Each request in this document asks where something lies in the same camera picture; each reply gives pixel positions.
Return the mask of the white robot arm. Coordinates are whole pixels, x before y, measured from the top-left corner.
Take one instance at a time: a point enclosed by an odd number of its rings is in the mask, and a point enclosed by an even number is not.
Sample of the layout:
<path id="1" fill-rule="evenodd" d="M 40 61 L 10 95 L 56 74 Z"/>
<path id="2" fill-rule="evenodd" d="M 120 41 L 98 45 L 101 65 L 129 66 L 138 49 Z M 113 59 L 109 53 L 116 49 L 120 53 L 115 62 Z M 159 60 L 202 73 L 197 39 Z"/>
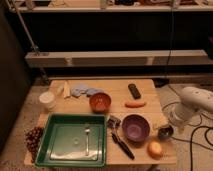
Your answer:
<path id="1" fill-rule="evenodd" d="M 162 108 L 162 110 L 169 108 L 167 121 L 165 124 L 155 124 L 155 130 L 169 126 L 183 130 L 202 111 L 213 114 L 213 91 L 193 86 L 183 87 L 179 92 L 172 87 L 170 89 L 177 95 L 178 100 Z"/>

